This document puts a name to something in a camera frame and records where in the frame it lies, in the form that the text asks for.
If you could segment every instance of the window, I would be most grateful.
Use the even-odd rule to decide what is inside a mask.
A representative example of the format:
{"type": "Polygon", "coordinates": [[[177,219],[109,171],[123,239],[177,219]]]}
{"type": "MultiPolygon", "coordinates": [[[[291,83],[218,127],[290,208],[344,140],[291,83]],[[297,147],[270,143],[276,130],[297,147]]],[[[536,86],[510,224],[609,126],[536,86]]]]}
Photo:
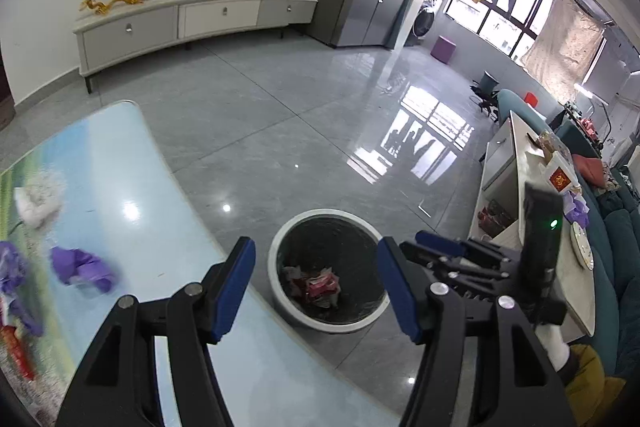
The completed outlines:
{"type": "Polygon", "coordinates": [[[509,55],[517,64],[533,45],[551,10],[553,0],[451,0],[447,14],[465,28],[509,55]]]}

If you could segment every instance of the tv stand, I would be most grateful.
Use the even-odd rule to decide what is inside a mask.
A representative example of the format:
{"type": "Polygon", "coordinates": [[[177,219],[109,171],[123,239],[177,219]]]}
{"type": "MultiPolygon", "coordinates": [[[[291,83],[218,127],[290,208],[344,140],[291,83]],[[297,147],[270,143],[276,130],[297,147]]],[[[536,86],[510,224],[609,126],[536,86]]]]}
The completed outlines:
{"type": "Polygon", "coordinates": [[[80,74],[88,93],[93,74],[162,48],[215,35],[311,22],[316,0],[145,0],[107,15],[78,19],[80,74]]]}

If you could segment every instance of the white tissue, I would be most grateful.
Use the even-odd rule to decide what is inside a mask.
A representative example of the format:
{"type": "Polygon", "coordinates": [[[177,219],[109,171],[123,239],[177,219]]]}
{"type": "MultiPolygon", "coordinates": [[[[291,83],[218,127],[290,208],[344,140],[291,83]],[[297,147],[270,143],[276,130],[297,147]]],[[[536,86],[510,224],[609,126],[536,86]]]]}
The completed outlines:
{"type": "Polygon", "coordinates": [[[38,172],[24,187],[15,187],[15,208],[20,219],[37,229],[43,221],[62,206],[64,184],[50,172],[38,172]]]}

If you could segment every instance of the purple stool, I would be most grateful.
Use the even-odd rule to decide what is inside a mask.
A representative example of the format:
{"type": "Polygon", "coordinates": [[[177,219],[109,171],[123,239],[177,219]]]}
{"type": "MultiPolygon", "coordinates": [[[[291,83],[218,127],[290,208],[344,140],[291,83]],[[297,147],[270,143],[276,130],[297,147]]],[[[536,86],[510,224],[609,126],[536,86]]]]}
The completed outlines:
{"type": "Polygon", "coordinates": [[[456,45],[444,38],[442,35],[438,37],[438,40],[433,45],[431,50],[431,57],[437,58],[439,61],[449,64],[451,55],[456,50],[456,45]]]}

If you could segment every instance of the purple plastic bag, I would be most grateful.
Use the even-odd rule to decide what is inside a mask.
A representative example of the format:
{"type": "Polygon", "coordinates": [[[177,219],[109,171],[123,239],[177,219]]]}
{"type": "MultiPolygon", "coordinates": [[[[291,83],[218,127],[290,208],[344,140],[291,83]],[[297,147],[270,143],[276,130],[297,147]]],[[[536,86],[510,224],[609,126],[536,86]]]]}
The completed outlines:
{"type": "Polygon", "coordinates": [[[72,284],[73,279],[95,285],[102,293],[107,293],[115,283],[115,276],[107,263],[97,255],[85,252],[79,248],[65,250],[53,247],[51,266],[63,284],[72,284]]]}
{"type": "Polygon", "coordinates": [[[562,198],[564,199],[565,209],[571,207],[569,211],[565,211],[564,217],[569,223],[578,223],[583,230],[586,230],[589,226],[589,207],[577,199],[572,191],[566,192],[562,198]]]}
{"type": "Polygon", "coordinates": [[[8,303],[8,311],[18,317],[27,330],[37,337],[43,333],[42,324],[36,321],[16,293],[27,276],[27,265],[20,251],[9,241],[0,241],[0,292],[8,303]]]}
{"type": "Polygon", "coordinates": [[[0,241],[0,291],[13,293],[26,276],[26,263],[16,246],[9,241],[0,241]]]}

